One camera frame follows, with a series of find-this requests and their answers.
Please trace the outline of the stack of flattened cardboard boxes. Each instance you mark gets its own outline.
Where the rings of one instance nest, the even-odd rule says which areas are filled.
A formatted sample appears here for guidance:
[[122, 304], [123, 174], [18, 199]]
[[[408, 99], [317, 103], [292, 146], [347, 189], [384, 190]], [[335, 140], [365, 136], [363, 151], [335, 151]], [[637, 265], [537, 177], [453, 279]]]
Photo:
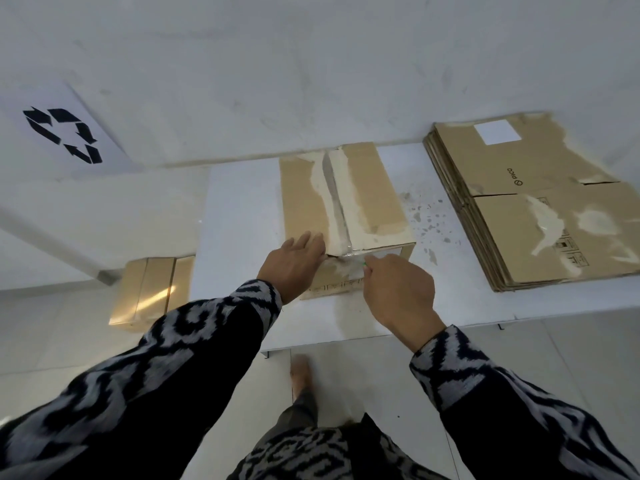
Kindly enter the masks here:
[[550, 113], [435, 123], [422, 142], [494, 292], [640, 275], [640, 195]]

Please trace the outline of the person's right forearm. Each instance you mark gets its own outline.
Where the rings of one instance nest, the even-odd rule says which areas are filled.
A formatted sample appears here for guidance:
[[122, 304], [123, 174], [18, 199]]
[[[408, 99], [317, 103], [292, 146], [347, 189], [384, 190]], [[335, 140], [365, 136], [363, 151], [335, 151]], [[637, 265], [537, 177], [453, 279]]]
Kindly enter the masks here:
[[410, 370], [476, 480], [640, 480], [592, 414], [494, 363], [455, 326]]

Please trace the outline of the person's left hand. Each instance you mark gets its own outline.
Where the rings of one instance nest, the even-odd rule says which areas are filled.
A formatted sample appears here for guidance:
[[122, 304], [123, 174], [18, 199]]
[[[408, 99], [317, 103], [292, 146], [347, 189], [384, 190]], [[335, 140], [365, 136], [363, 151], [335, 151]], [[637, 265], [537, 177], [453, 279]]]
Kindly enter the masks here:
[[280, 247], [268, 254], [257, 279], [270, 284], [279, 293], [282, 304], [288, 305], [310, 288], [324, 260]]

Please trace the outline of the taped brown cardboard box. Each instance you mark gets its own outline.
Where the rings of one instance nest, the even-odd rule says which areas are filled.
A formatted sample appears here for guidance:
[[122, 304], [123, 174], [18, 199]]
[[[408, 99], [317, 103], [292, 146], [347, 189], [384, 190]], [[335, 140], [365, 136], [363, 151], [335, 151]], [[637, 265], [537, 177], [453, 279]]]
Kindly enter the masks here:
[[328, 256], [300, 299], [361, 290], [365, 256], [410, 258], [412, 227], [373, 143], [284, 156], [279, 170], [285, 238], [322, 233]]

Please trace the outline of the glossy taped cardboard box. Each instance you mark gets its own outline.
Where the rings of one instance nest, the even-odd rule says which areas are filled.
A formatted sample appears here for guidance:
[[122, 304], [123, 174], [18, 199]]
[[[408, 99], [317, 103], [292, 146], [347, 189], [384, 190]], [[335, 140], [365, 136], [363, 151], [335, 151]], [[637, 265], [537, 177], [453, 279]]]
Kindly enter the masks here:
[[124, 268], [109, 325], [146, 332], [156, 320], [189, 300], [196, 256], [152, 257], [130, 261]]

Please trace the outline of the person's bare foot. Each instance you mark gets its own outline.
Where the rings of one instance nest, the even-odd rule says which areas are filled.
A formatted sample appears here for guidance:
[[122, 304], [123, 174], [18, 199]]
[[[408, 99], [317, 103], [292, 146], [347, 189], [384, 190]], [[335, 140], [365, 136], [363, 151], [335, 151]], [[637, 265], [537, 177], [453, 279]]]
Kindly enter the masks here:
[[292, 356], [290, 378], [293, 400], [297, 400], [304, 392], [313, 391], [313, 371], [310, 359], [307, 355]]

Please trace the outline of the white recycling symbol sign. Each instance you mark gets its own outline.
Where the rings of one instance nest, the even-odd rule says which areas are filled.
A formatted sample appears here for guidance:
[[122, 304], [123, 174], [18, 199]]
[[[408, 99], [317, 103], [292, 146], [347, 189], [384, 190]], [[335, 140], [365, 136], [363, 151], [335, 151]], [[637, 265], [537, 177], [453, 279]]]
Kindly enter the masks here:
[[0, 89], [0, 114], [43, 148], [45, 160], [63, 177], [112, 177], [142, 170], [66, 82]]

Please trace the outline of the person's right hand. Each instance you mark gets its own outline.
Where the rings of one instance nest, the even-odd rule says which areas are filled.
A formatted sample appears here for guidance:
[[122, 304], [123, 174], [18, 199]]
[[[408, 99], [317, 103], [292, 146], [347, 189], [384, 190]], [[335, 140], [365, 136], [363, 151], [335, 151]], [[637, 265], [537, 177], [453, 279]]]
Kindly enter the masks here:
[[434, 309], [435, 282], [397, 255], [393, 281], [395, 290], [388, 297], [365, 302], [375, 320], [416, 353], [446, 328]]

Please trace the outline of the person's patterned black-white garment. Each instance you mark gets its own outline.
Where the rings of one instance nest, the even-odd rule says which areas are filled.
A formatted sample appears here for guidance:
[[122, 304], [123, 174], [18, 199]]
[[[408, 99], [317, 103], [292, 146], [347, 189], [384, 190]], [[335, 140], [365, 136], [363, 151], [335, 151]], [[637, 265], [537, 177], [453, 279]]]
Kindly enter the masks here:
[[295, 428], [257, 445], [227, 480], [450, 480], [414, 461], [364, 414], [337, 428]]

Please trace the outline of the white wall rail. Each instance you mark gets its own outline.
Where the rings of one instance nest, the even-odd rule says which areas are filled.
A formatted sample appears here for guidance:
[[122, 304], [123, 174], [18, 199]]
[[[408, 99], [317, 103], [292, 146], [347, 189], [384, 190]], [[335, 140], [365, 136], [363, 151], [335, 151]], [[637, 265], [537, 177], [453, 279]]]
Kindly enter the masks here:
[[120, 279], [119, 270], [103, 269], [96, 261], [73, 249], [67, 243], [45, 233], [2, 205], [0, 205], [0, 229], [108, 287]]

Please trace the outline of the person's grey trouser leg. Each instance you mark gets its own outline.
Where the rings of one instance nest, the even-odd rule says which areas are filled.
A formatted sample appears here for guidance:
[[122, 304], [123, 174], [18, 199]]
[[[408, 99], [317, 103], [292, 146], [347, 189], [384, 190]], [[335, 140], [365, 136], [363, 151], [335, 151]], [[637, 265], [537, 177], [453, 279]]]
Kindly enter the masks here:
[[275, 437], [295, 429], [315, 428], [317, 421], [316, 395], [313, 387], [307, 386], [300, 391], [293, 404], [280, 414], [275, 425], [260, 438], [255, 447], [260, 447]]

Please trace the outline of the person's left forearm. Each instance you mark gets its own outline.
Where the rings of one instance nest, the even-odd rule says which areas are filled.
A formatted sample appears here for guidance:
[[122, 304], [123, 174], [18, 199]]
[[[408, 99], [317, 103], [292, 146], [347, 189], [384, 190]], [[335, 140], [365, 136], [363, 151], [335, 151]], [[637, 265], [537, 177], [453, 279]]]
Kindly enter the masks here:
[[178, 480], [283, 306], [250, 280], [162, 316], [138, 345], [0, 428], [0, 480]]

